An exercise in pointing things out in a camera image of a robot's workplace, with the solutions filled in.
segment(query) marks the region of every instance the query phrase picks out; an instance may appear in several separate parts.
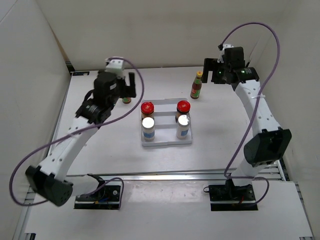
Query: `clear acrylic tray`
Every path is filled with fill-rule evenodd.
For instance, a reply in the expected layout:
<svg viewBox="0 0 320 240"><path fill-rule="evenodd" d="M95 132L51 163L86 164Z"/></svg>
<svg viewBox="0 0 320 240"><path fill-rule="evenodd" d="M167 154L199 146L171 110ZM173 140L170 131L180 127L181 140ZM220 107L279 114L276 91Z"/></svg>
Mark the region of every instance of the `clear acrylic tray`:
<svg viewBox="0 0 320 240"><path fill-rule="evenodd" d="M168 145L181 145L192 143L192 128L190 123L189 131L186 138L179 139L176 136L177 123L176 113L177 104L180 101L187 101L186 98L171 98L171 99L157 99L157 100L142 100L144 102L152 102L154 105L154 127L155 137L152 141L147 141L144 138L142 126L141 126L141 143L144 147L154 146L168 146Z"/></svg>

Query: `red lid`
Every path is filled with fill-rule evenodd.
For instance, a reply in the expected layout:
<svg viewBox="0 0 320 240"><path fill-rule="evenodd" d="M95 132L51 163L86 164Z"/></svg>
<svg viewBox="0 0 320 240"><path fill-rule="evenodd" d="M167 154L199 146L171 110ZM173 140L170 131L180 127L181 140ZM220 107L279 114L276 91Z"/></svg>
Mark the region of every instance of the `red lid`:
<svg viewBox="0 0 320 240"><path fill-rule="evenodd" d="M182 113L187 113L190 111L190 103L184 100L180 101L178 102L178 105L176 106L176 108Z"/></svg>
<svg viewBox="0 0 320 240"><path fill-rule="evenodd" d="M152 102L146 101L141 104L141 112L144 114L152 114L155 110L155 106Z"/></svg>

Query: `jar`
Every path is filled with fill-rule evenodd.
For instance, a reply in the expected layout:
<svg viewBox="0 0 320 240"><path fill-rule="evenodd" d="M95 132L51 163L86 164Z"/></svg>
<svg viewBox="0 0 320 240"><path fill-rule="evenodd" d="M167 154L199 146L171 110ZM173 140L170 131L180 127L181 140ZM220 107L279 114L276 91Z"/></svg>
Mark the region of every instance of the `jar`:
<svg viewBox="0 0 320 240"><path fill-rule="evenodd" d="M129 104L129 103L131 103L131 97L124 97L124 98L122 98L122 102L123 102L124 104Z"/></svg>
<svg viewBox="0 0 320 240"><path fill-rule="evenodd" d="M144 139L152 141L155 139L155 120L151 117L145 117L142 120L142 132Z"/></svg>
<svg viewBox="0 0 320 240"><path fill-rule="evenodd" d="M181 115L186 115L189 113L190 111L190 103L188 101L182 100L180 102L178 102L177 106L176 106L176 115L175 115L175 121L178 121L178 118Z"/></svg>
<svg viewBox="0 0 320 240"><path fill-rule="evenodd" d="M190 118L187 115L181 115L177 121L176 137L178 139L185 139L190 128Z"/></svg>
<svg viewBox="0 0 320 240"><path fill-rule="evenodd" d="M141 104L141 119L144 118L152 118L155 119L154 116L155 106L152 102L146 101Z"/></svg>

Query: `small bottle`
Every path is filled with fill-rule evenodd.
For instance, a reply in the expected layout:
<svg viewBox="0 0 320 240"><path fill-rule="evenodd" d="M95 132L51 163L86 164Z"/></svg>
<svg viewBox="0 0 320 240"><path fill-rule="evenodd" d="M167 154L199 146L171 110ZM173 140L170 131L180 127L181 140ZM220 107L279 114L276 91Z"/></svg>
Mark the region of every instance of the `small bottle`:
<svg viewBox="0 0 320 240"><path fill-rule="evenodd" d="M182 100L178 102L176 106L175 121L178 122L178 118L183 114L188 114L190 111L190 103L188 101Z"/></svg>
<svg viewBox="0 0 320 240"><path fill-rule="evenodd" d="M202 87L201 77L202 77L202 71L197 71L195 79L194 79L193 84L192 84L191 93L190 93L190 97L192 99L198 99L199 98L200 90L201 90L201 87Z"/></svg>
<svg viewBox="0 0 320 240"><path fill-rule="evenodd" d="M154 116L155 106L152 102L146 101L141 104L141 119L144 118L152 118L155 119Z"/></svg>
<svg viewBox="0 0 320 240"><path fill-rule="evenodd" d="M187 115L181 115L178 118L178 126L176 127L176 137L185 139L190 127L190 118Z"/></svg>
<svg viewBox="0 0 320 240"><path fill-rule="evenodd" d="M155 120L151 117L145 117L142 120L142 132L145 140L152 141L155 139Z"/></svg>
<svg viewBox="0 0 320 240"><path fill-rule="evenodd" d="M124 98L122 98L122 102L123 102L124 104L129 104L129 103L131 103L131 97L124 97Z"/></svg>

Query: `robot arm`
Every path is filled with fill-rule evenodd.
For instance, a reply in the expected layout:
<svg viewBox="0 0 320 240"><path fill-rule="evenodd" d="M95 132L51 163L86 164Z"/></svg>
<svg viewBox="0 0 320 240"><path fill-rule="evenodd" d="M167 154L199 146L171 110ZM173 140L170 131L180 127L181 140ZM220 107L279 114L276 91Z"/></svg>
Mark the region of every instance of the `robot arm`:
<svg viewBox="0 0 320 240"><path fill-rule="evenodd" d="M62 206L71 196L92 192L104 183L92 174L73 177L72 181L66 177L71 164L99 127L72 133L104 123L119 98L136 97L135 75L129 73L130 86L126 86L123 70L123 60L106 60L105 71L98 74L94 89L86 94L76 111L67 132L71 137L58 143L37 167L29 166L25 172L32 189L56 206Z"/></svg>
<svg viewBox="0 0 320 240"><path fill-rule="evenodd" d="M231 85L249 118L252 117L257 98L260 97L252 124L253 138L243 148L244 160L231 174L235 177L255 177L267 165L283 157L292 135L289 129L282 129L275 120L266 100L257 96L260 90L259 76L253 67L245 67L243 48L224 44L219 49L219 58L204 60L202 82L208 82L209 71L212 71L211 82ZM233 178L228 181L232 181L234 189L252 183L249 178Z"/></svg>

